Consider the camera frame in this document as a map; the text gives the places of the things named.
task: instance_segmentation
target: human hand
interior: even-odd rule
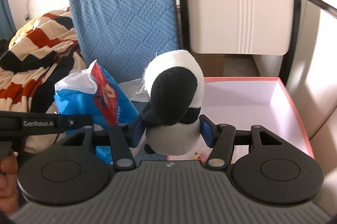
[[[16,188],[17,161],[14,153],[0,162],[0,211],[6,215],[14,213],[19,208],[19,192]]]

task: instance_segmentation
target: stuffed toy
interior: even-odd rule
[[[163,53],[150,62],[144,73],[150,101],[142,111],[147,153],[180,156],[196,146],[204,85],[200,66],[186,50]]]

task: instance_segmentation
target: white logo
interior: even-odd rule
[[[46,121],[46,122],[32,121],[32,122],[28,122],[28,121],[25,120],[23,122],[23,126],[25,126],[25,127],[48,127],[48,126],[54,126],[54,122],[53,121]]]
[[[169,167],[169,168],[171,168],[171,167],[174,166],[174,163],[173,163],[173,162],[170,162],[170,163],[166,164],[166,166]]]

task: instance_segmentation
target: patterned blanket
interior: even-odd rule
[[[70,11],[43,15],[0,59],[0,110],[54,113],[55,83],[85,67]],[[38,153],[57,137],[30,136],[24,151]]]

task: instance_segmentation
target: pink box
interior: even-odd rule
[[[238,130],[262,125],[314,158],[299,113],[279,78],[205,78],[201,114],[207,115],[215,124],[231,124]],[[201,137],[193,151],[184,156],[170,156],[169,160],[205,159],[210,152]],[[248,147],[235,147],[232,162],[247,153]]]

